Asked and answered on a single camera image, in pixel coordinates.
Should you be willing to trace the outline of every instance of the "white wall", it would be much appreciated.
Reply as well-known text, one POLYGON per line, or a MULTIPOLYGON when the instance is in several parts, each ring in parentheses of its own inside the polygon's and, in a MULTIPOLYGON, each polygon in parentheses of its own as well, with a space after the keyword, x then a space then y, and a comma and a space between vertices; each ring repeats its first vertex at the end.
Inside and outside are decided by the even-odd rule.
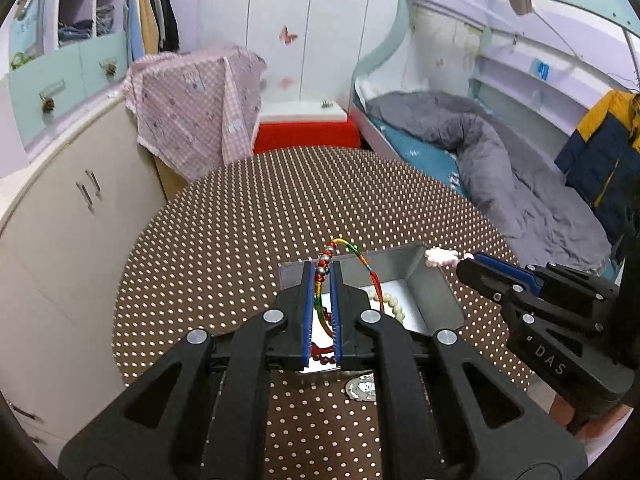
POLYGON ((347 107, 353 70, 382 42, 397 6, 398 0, 198 0, 199 44, 233 41, 262 56, 265 102, 326 99, 347 107))
POLYGON ((431 90, 467 96, 481 34, 459 20, 417 7, 404 80, 426 79, 431 90))

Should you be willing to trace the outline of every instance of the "drawer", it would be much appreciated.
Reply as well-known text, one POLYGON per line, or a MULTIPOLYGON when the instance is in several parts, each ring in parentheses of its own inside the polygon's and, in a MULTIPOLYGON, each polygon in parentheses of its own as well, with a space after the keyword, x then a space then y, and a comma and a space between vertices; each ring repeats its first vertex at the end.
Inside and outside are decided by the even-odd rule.
POLYGON ((20 422, 20 424, 26 434, 31 437, 31 440, 40 450, 40 452, 45 457, 47 457, 47 459, 49 459, 49 461, 54 466, 57 467, 58 459, 60 458, 60 452, 62 452, 62 448, 65 447, 67 440, 59 436, 47 433, 46 431, 42 431, 39 428, 34 428, 33 426, 25 424, 22 421, 20 422))
POLYGON ((82 76, 87 95, 94 95, 127 73, 127 37, 124 32, 108 34, 80 44, 82 76), (108 75, 113 65, 115 73, 108 75))
POLYGON ((8 77, 15 122, 23 146, 86 98, 78 44, 34 59, 10 72, 8 77), (43 98, 47 97, 53 99, 50 113, 43 112, 43 98))

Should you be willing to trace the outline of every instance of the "drawer knob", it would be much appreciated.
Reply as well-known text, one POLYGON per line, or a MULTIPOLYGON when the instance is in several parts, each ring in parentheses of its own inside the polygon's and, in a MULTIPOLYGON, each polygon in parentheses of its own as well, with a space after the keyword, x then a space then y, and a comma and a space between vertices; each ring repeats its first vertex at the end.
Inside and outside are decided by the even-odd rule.
POLYGON ((43 114, 50 114, 55 109, 56 109, 56 102, 53 100, 53 97, 43 97, 42 98, 42 113, 43 114))
POLYGON ((107 77, 115 76, 116 72, 117 72, 117 67, 115 63, 107 63, 107 65, 105 65, 104 73, 106 74, 107 77))

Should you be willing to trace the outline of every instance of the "cabinet door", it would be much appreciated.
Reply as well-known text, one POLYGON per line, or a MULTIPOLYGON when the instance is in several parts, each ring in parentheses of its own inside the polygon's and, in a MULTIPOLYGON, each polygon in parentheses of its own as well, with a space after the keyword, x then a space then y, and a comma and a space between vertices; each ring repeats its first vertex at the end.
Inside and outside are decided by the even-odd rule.
POLYGON ((87 189, 95 202, 96 214, 108 230, 107 254, 113 263, 108 275, 111 308, 130 250, 166 204, 153 157, 138 144, 137 138, 136 123, 124 104, 119 104, 79 139, 85 145, 84 166, 79 170, 89 172, 85 174, 92 182, 87 189))
POLYGON ((98 351, 38 288, 0 238, 0 389, 36 417, 15 412, 21 424, 70 438, 124 386, 111 352, 98 351))
POLYGON ((127 73, 127 36, 115 32, 80 44, 82 77, 87 95, 98 93, 111 83, 120 81, 127 73), (108 69, 113 65, 115 72, 108 69))
POLYGON ((250 0, 247 48, 267 62, 263 102, 297 101, 309 0, 250 0))
POLYGON ((46 431, 28 426, 27 424, 23 424, 22 426, 40 452, 57 467, 60 453, 62 452, 62 448, 65 447, 65 444, 68 442, 68 439, 60 438, 56 435, 47 433, 46 431))
POLYGON ((302 100, 349 105, 366 8, 367 0, 311 0, 302 100))
POLYGON ((124 262, 164 203, 158 177, 127 121, 124 104, 118 104, 89 126, 44 171, 2 236, 40 290, 108 356, 124 262), (85 187, 92 208, 77 184, 85 187))
POLYGON ((10 72, 8 77, 23 146, 86 98, 78 44, 34 59, 10 72), (53 99, 54 108, 50 113, 43 113, 43 97, 53 99))
POLYGON ((232 41, 246 46, 249 0, 198 0, 200 47, 232 41))
POLYGON ((105 354, 111 352, 116 283, 108 226, 88 207, 77 184, 84 174, 84 134, 52 161, 18 205, 2 239, 33 274, 40 290, 105 354))

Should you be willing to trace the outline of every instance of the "hanging clothes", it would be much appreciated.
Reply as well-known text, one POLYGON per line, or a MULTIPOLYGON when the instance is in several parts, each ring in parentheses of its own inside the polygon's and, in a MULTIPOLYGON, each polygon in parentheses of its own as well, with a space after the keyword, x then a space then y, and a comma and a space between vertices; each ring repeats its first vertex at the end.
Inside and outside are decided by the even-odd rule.
POLYGON ((162 12, 162 2, 160 0, 151 0, 156 14, 156 22, 158 22, 158 32, 160 33, 160 43, 158 45, 160 52, 164 50, 164 42, 166 40, 166 29, 164 27, 164 12, 162 12))
POLYGON ((140 23, 142 25, 142 41, 146 54, 157 54, 160 33, 151 0, 140 0, 140 23))
POLYGON ((237 45, 134 63, 122 92, 138 118, 138 142, 189 182, 251 156, 265 69, 237 45))
POLYGON ((160 0, 160 3, 164 17, 164 28, 166 31, 163 49, 166 52, 178 52, 180 49, 180 36, 178 35, 178 23, 175 20, 171 1, 160 0))
POLYGON ((625 228, 626 190, 640 174, 640 96, 612 90, 582 118, 556 166, 587 202, 612 245, 625 228))
POLYGON ((145 45, 142 40, 142 24, 140 20, 139 0, 127 0, 127 58, 129 64, 145 55, 145 45))

